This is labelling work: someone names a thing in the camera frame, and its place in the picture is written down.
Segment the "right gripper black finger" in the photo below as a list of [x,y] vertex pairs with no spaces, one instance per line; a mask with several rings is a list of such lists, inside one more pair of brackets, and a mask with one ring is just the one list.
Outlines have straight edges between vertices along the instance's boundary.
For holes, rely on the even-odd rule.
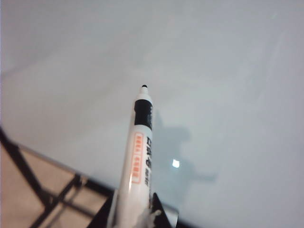
[[154,228],[176,228],[179,212],[160,200],[157,193],[152,195],[151,219]]

